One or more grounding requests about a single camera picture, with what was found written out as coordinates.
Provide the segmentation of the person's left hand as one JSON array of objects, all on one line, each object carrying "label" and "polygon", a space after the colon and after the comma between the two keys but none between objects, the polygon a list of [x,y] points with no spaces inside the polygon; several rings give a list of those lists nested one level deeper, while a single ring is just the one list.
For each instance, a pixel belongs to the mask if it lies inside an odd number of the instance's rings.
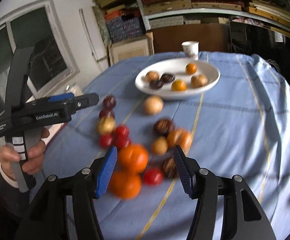
[{"label": "person's left hand", "polygon": [[[22,170],[29,174],[34,175],[38,173],[42,169],[42,163],[44,159],[44,152],[45,152],[45,142],[42,140],[49,136],[49,131],[44,128],[42,130],[42,134],[40,136],[40,141],[35,144],[31,149],[28,150],[29,160],[22,166]],[[11,163],[18,162],[19,155],[18,153],[9,148],[8,146],[4,145],[0,148],[0,166],[4,174],[10,178],[11,180],[15,181],[16,178],[13,174]]]}]

